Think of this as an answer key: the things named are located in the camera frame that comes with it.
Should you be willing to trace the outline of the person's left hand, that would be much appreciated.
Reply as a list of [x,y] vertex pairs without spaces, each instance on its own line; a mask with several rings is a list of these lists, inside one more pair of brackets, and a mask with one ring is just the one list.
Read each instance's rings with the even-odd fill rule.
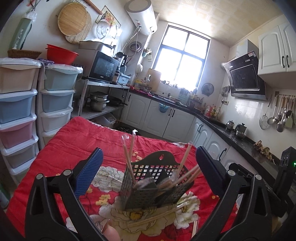
[[112,226],[112,220],[110,219],[105,224],[102,233],[109,241],[121,241],[120,236],[117,230]]

